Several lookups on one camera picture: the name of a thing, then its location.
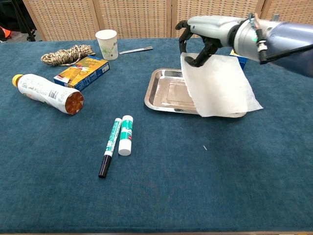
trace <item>woven panel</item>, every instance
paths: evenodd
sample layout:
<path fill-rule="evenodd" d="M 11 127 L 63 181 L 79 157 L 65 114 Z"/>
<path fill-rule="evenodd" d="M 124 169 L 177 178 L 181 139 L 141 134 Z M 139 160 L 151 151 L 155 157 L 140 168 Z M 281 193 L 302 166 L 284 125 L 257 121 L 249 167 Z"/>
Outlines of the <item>woven panel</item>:
<path fill-rule="evenodd" d="M 246 18 L 249 12 L 255 12 L 257 3 L 258 0 L 177 0 L 172 27 L 192 16 L 223 15 Z M 173 36 L 179 37 L 182 33 L 182 29 L 175 30 Z"/>
<path fill-rule="evenodd" d="M 92 1 L 28 0 L 47 41 L 94 39 L 99 29 Z"/>
<path fill-rule="evenodd" d="M 273 0 L 265 19 L 279 14 L 279 21 L 313 24 L 313 0 Z"/>
<path fill-rule="evenodd" d="M 170 35 L 171 14 L 166 0 L 97 0 L 104 29 L 114 29 L 118 38 L 164 38 Z"/>

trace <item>metal tray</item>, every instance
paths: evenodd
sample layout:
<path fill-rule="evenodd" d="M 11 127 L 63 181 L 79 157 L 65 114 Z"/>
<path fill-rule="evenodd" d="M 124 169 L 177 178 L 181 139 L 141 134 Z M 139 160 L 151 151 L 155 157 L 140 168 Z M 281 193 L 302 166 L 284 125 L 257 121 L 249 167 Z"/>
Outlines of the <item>metal tray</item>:
<path fill-rule="evenodd" d="M 145 104 L 158 111 L 198 114 L 181 70 L 177 69 L 158 69 L 152 73 Z"/>

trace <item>white paper towel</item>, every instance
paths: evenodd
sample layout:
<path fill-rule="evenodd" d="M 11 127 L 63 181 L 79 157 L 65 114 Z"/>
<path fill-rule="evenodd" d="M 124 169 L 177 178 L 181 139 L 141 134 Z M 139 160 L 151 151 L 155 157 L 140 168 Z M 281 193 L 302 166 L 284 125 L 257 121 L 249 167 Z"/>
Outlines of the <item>white paper towel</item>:
<path fill-rule="evenodd" d="M 202 117 L 236 118 L 263 109 L 236 57 L 212 55 L 199 68 L 185 61 L 186 56 L 196 58 L 197 55 L 182 53 L 180 63 L 189 95 Z"/>

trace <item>rope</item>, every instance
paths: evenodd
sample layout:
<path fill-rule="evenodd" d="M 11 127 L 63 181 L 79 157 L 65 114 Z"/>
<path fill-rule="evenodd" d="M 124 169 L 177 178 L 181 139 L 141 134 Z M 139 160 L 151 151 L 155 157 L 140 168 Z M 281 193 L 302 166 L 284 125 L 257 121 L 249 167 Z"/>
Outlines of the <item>rope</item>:
<path fill-rule="evenodd" d="M 91 46 L 75 45 L 67 50 L 61 49 L 57 52 L 44 54 L 41 61 L 48 65 L 70 66 L 87 55 L 95 55 Z"/>

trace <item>yellow bottle cap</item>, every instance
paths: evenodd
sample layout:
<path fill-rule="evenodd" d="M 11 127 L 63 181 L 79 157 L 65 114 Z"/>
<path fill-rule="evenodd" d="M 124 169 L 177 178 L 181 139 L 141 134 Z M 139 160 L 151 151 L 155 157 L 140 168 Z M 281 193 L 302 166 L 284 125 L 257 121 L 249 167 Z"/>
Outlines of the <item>yellow bottle cap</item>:
<path fill-rule="evenodd" d="M 12 78 L 12 83 L 13 83 L 13 85 L 14 85 L 15 87 L 18 87 L 17 82 L 18 82 L 19 78 L 22 77 L 22 76 L 23 76 L 23 74 L 16 74 L 16 75 Z"/>

